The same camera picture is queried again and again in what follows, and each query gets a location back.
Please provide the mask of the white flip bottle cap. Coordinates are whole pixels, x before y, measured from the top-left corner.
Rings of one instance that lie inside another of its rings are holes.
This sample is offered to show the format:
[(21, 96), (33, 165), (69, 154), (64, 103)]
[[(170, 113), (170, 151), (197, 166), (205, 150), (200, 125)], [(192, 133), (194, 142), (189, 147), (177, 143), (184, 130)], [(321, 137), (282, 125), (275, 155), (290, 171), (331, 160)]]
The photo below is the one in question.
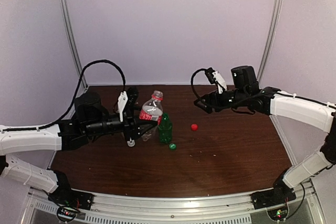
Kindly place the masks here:
[(135, 141), (134, 140), (127, 141), (127, 145), (128, 145), (128, 147), (134, 147), (135, 146)]

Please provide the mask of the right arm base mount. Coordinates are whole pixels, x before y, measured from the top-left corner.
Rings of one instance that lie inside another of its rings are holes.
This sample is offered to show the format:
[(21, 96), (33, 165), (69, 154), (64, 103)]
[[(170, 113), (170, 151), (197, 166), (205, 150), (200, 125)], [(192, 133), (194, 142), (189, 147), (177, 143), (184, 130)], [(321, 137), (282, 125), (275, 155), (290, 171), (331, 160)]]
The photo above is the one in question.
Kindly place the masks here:
[(268, 217), (277, 222), (285, 221), (289, 216), (288, 203), (296, 199), (294, 190), (283, 181), (286, 171), (275, 180), (272, 189), (256, 191), (250, 196), (255, 210), (266, 208)]

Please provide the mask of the green plastic bottle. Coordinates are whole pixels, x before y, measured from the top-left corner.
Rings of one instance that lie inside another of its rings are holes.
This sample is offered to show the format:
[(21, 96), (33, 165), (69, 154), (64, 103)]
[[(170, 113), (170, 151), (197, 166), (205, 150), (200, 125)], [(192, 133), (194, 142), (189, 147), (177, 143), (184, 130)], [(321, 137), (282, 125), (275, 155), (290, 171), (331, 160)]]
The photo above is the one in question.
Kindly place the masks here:
[(159, 141), (163, 144), (170, 144), (172, 141), (173, 124), (167, 113), (163, 113), (161, 122), (158, 125)]

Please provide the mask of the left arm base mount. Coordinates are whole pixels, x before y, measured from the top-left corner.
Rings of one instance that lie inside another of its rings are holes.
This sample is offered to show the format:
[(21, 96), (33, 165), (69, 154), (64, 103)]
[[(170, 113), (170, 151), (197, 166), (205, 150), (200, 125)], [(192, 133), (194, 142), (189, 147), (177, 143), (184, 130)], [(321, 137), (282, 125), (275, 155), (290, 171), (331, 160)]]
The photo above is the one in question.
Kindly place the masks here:
[(80, 210), (90, 210), (94, 195), (71, 188), (69, 180), (63, 172), (53, 171), (56, 175), (57, 188), (52, 193), (45, 193), (48, 200), (52, 201), (58, 208), (56, 217), (61, 223), (73, 221), (80, 213)]

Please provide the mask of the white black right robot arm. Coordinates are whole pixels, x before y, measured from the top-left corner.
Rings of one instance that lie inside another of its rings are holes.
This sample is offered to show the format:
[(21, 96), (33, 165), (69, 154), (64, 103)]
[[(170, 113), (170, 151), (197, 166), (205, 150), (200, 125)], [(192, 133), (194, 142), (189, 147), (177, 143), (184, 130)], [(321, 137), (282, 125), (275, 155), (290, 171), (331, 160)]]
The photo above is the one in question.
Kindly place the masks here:
[(192, 78), (203, 72), (210, 84), (217, 90), (196, 96), (194, 105), (206, 113), (230, 109), (235, 113), (253, 115), (256, 112), (268, 116), (282, 116), (293, 119), (325, 132), (324, 144), (308, 155), (301, 163), (283, 172), (269, 192), (272, 203), (279, 204), (289, 196), (289, 191), (325, 169), (335, 166), (335, 104), (319, 102), (282, 91), (278, 88), (261, 89), (252, 66), (231, 69), (234, 89), (229, 90), (221, 74), (213, 68), (200, 68)]

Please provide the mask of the clear bottle red cap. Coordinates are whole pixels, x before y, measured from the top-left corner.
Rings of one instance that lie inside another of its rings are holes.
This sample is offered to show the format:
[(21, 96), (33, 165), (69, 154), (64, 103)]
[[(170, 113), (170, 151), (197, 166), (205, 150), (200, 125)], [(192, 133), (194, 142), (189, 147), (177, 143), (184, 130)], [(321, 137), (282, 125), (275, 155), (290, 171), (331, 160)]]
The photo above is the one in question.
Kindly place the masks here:
[(146, 101), (140, 112), (139, 118), (147, 121), (155, 121), (159, 125), (163, 115), (163, 92), (155, 90), (151, 99)]

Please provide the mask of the green bottle cap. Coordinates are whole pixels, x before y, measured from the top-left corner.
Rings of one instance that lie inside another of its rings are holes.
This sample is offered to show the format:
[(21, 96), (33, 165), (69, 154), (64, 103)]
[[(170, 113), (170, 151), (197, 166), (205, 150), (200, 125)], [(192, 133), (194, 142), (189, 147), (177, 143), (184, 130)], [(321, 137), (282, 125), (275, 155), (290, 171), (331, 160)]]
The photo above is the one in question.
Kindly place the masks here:
[(177, 148), (177, 146), (176, 146), (175, 143), (170, 143), (170, 144), (169, 144), (169, 149), (170, 149), (170, 150), (176, 150), (176, 148)]

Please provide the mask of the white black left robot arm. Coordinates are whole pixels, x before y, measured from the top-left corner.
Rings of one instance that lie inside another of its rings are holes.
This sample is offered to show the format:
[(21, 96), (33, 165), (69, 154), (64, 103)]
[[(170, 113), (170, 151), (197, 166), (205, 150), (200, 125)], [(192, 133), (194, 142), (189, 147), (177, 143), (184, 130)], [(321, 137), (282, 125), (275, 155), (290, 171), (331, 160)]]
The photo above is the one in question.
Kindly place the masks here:
[(129, 147), (161, 122), (162, 111), (153, 105), (139, 108), (138, 95), (121, 92), (118, 113), (111, 114), (102, 105), (100, 95), (85, 93), (74, 100), (75, 113), (70, 120), (31, 127), (1, 126), (1, 177), (21, 182), (56, 196), (64, 205), (76, 197), (67, 176), (46, 170), (15, 157), (15, 153), (50, 150), (72, 151), (105, 135), (123, 133)]

